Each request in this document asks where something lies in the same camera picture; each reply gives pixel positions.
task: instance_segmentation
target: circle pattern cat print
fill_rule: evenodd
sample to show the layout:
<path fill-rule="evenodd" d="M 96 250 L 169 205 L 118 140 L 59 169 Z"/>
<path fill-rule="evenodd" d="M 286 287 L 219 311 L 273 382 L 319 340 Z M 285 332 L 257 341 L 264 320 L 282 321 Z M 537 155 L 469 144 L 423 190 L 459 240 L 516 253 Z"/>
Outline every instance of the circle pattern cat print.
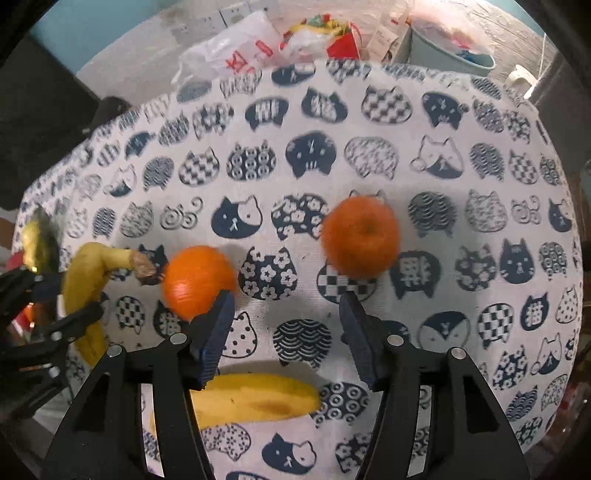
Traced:
<path fill-rule="evenodd" d="M 360 194 L 393 208 L 401 252 L 379 278 L 337 286 L 323 219 Z M 553 421 L 581 322 L 579 236 L 535 107 L 491 80 L 344 60 L 192 80 L 98 128 L 35 181 L 14 251 L 37 203 L 63 225 L 62 268 L 89 241 L 145 252 L 159 272 L 185 247 L 221 248 L 239 291 L 220 371 L 263 366 L 318 388 L 322 409 L 308 416 L 203 430 L 218 479 L 357 471 L 381 396 L 342 341 L 345 290 L 417 347 L 464 348 L 524 451 Z M 179 331 L 159 282 L 114 272 L 109 343 L 146 348 Z M 89 371 L 74 351 L 69 365 L 73 382 Z M 143 392 L 148 464 L 161 472 Z M 411 474 L 430 409 L 425 387 Z"/>

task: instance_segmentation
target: white tablecloth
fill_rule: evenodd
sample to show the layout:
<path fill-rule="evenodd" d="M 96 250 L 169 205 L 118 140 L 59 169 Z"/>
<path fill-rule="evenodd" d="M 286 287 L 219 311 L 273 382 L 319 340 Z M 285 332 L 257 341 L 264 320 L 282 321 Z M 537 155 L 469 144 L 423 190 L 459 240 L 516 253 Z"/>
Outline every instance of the white tablecloth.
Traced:
<path fill-rule="evenodd" d="M 322 219 L 377 195 L 401 229 L 398 267 L 354 282 L 327 265 Z M 159 271 L 191 245 L 219 247 L 240 292 L 220 370 L 278 372 L 318 387 L 323 409 L 203 431 L 219 479 L 352 478 L 380 395 L 359 380 L 337 300 L 421 348 L 462 346 L 524 450 L 550 427 L 568 379 L 582 265 L 560 161 L 529 103 L 490 80 L 411 66 L 325 61 L 190 82 L 97 129 L 23 197 L 65 234 L 62 267 L 89 241 L 148 253 Z M 105 288 L 109 342 L 146 348 L 178 330 L 158 280 L 119 271 Z M 76 356 L 70 375 L 88 368 Z M 430 392 L 410 472 L 422 468 Z M 147 420 L 149 466 L 160 470 Z"/>

